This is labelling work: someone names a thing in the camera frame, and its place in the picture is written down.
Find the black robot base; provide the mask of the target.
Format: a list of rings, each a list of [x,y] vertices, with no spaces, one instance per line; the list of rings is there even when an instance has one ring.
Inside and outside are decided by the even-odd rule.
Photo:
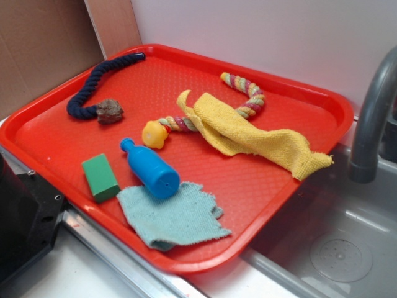
[[[1,285],[55,245],[65,196],[39,174],[16,174],[1,157]]]

